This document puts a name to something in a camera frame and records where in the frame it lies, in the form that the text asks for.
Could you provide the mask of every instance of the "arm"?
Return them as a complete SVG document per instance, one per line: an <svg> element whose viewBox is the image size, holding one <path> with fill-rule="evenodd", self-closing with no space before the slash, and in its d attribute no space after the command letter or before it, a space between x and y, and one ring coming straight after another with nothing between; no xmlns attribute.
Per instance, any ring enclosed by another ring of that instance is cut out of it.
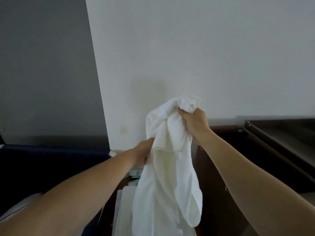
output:
<svg viewBox="0 0 315 236"><path fill-rule="evenodd" d="M179 114L259 235L315 235L315 208L309 202L211 131L202 110L179 109Z"/></svg>
<svg viewBox="0 0 315 236"><path fill-rule="evenodd" d="M60 183L0 224L0 235L74 235L107 202L133 166L142 166L153 138Z"/></svg>

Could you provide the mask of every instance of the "white wall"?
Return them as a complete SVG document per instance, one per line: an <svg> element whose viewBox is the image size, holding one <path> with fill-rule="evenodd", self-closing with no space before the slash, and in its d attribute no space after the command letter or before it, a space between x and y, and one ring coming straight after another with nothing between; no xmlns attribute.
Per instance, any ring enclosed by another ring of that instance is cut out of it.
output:
<svg viewBox="0 0 315 236"><path fill-rule="evenodd" d="M85 0L0 0L6 143L108 145Z"/></svg>
<svg viewBox="0 0 315 236"><path fill-rule="evenodd" d="M113 149L183 94L213 125L315 115L315 0L86 2Z"/></svg>

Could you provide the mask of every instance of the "person's left hand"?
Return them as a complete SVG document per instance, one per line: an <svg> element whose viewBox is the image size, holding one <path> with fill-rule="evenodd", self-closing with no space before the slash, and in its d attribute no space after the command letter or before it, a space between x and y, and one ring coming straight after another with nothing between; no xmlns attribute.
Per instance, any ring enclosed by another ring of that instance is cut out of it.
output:
<svg viewBox="0 0 315 236"><path fill-rule="evenodd" d="M146 158L149 156L154 138L150 138L140 142L135 148L136 161L134 167L141 167L146 163Z"/></svg>

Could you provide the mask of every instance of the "black line on white fabric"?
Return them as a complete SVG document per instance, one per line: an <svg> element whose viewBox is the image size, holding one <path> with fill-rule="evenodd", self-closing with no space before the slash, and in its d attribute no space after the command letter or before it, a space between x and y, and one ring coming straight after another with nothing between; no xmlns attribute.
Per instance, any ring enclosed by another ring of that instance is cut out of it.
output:
<svg viewBox="0 0 315 236"><path fill-rule="evenodd" d="M27 204L27 205L25 205L25 206L28 206L28 204ZM23 209L25 206L23 206L22 208L18 209L17 211L19 211L19 210ZM11 213L11 214L16 213L17 211L14 211L14 212L13 212L13 213ZM7 215L6 217L9 217L11 214ZM1 222L2 220L4 220L6 217L4 217L3 219L1 219L1 220L0 220L0 222Z"/></svg>

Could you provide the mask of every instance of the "open lid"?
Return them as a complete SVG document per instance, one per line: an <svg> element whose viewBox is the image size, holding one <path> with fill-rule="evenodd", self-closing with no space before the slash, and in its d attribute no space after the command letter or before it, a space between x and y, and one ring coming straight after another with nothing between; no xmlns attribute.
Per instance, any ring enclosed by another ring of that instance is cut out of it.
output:
<svg viewBox="0 0 315 236"><path fill-rule="evenodd" d="M315 119L245 121L245 128L315 178Z"/></svg>

